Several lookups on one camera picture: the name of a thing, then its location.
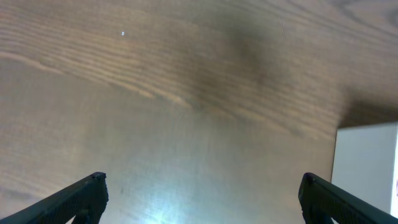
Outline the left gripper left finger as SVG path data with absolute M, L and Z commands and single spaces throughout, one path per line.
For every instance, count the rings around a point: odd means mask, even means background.
M 95 223 L 100 222 L 109 194 L 106 174 L 95 172 L 53 195 L 1 219 L 1 223 Z

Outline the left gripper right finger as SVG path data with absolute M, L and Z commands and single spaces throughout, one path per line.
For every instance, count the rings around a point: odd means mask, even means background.
M 397 218 L 321 177 L 303 175 L 298 200 L 306 224 L 397 224 Z

